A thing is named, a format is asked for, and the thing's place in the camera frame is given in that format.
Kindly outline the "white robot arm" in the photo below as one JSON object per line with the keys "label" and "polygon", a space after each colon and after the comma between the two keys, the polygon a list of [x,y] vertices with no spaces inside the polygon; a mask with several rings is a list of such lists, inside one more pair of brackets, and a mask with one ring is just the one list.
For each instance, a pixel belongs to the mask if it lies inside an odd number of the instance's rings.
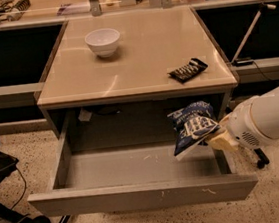
{"label": "white robot arm", "polygon": [[219,124],[220,130],[205,140],[211,148],[235,151],[274,144],[279,139],[279,87],[240,103]]}

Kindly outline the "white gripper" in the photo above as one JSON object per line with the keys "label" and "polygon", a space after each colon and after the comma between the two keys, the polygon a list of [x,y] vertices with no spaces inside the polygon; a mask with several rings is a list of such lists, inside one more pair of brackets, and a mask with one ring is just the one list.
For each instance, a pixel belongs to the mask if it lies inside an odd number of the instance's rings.
{"label": "white gripper", "polygon": [[236,151],[239,144],[250,149],[271,145],[274,141],[269,113],[271,106],[266,95],[253,96],[239,103],[219,122],[220,126],[226,126],[227,131],[213,134],[205,142],[211,148],[229,152]]}

